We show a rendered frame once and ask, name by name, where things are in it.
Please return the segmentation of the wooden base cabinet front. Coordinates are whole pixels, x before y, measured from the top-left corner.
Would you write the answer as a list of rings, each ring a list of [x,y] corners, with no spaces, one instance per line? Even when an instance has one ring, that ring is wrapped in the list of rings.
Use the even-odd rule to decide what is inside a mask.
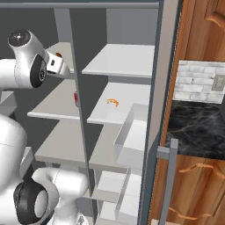
[[[196,163],[215,164],[225,173],[225,161],[178,155],[169,207],[189,216],[204,213],[213,213],[214,216],[191,221],[179,218],[169,210],[166,221],[181,225],[225,225],[225,179],[218,178],[207,168],[179,172]]]

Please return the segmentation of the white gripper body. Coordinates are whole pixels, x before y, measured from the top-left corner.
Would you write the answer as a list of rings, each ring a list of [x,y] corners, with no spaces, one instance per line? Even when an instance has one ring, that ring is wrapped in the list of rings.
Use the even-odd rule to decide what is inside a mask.
[[[68,79],[70,76],[70,69],[64,61],[61,61],[60,63],[58,75],[63,79]]]

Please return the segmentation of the grey wall socket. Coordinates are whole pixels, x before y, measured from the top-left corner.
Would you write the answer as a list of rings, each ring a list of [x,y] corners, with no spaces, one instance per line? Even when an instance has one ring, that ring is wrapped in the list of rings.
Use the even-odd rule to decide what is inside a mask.
[[[213,91],[223,91],[225,87],[225,75],[216,75],[212,86]]]

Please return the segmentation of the white fridge shelf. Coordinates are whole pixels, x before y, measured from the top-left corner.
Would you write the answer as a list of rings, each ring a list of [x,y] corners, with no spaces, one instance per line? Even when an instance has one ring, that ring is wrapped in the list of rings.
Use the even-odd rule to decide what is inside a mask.
[[[147,105],[149,96],[149,85],[108,83],[87,122],[95,124],[122,124],[132,105]],[[114,98],[119,101],[118,107],[115,107],[114,103],[107,104],[106,100],[108,98]]]
[[[126,173],[127,167],[118,165],[114,158],[113,143],[120,131],[120,125],[105,124],[89,160],[91,169]]]
[[[154,52],[151,45],[106,44],[82,73],[151,78]]]

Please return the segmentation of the orange chicken drumstick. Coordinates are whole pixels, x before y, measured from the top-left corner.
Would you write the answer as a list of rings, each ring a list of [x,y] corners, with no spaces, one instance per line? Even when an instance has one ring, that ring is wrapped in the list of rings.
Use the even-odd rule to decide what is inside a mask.
[[[107,104],[109,104],[109,103],[114,103],[114,104],[115,104],[115,107],[118,107],[118,105],[119,105],[119,101],[117,101],[117,100],[114,99],[114,98],[108,98],[108,99],[106,100],[106,103],[107,103]]]

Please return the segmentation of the grey side-by-side fridge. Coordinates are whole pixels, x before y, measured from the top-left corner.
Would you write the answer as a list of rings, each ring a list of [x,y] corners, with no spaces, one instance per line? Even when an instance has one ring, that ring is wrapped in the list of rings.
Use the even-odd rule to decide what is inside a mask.
[[[95,169],[89,160],[105,124],[88,123],[87,119],[96,106],[108,83],[149,85],[151,78],[83,74],[82,70],[106,44],[151,45],[156,43],[158,3],[0,3],[0,60],[13,59],[14,52],[8,44],[11,33],[26,29],[33,33],[47,49],[58,42],[71,45],[74,80],[78,96],[78,109],[86,167],[45,163],[35,159],[35,153],[60,120],[29,117],[32,111],[63,80],[47,75],[44,83],[34,89],[0,89],[13,91],[17,102],[15,120],[26,132],[26,147],[33,151],[33,161],[24,180],[39,168],[61,168],[83,173],[88,189],[76,200],[79,211],[89,225],[126,225],[99,217],[98,203],[101,191],[97,190]]]

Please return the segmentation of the large white fridge drawer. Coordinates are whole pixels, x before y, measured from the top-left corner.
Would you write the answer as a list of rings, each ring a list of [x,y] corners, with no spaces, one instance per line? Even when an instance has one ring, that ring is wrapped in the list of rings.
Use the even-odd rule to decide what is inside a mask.
[[[117,164],[136,170],[142,169],[148,110],[146,105],[132,105],[114,142],[114,155]]]

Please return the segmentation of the small white fridge drawer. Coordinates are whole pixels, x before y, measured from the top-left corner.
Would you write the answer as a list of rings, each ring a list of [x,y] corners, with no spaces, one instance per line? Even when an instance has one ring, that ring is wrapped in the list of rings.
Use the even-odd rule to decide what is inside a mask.
[[[127,174],[113,171],[96,171],[95,176],[98,190],[120,193]]]
[[[142,177],[128,171],[120,193],[101,191],[99,217],[126,225],[136,225]]]

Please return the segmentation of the wooden wall cupboard door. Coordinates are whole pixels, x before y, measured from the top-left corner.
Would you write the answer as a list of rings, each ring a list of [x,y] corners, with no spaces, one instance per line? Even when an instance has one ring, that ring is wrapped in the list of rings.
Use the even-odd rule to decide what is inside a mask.
[[[225,62],[225,32],[206,20],[213,12],[225,17],[225,0],[183,0],[178,30],[177,58]]]

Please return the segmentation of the grey freezer shelf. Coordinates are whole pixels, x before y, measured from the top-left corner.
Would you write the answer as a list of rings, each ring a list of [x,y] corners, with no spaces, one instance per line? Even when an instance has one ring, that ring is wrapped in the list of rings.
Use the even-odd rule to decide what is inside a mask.
[[[70,69],[70,76],[68,79],[75,79],[73,57],[71,45],[69,42],[58,42],[53,46],[47,48],[46,51],[49,56],[49,61],[47,63],[47,73],[50,76],[59,77],[58,72],[60,63],[61,61],[64,61]],[[60,53],[62,55],[62,58],[56,56],[55,53]]]
[[[74,80],[63,80],[27,115],[53,120],[79,120],[79,109],[74,99],[75,91]]]
[[[35,153],[45,163],[86,167],[79,120],[60,120]]]

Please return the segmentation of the grey fridge door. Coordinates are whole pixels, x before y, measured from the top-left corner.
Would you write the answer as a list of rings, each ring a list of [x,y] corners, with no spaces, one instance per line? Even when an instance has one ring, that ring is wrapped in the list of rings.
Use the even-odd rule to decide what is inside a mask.
[[[147,225],[182,0],[159,0],[137,225]]]

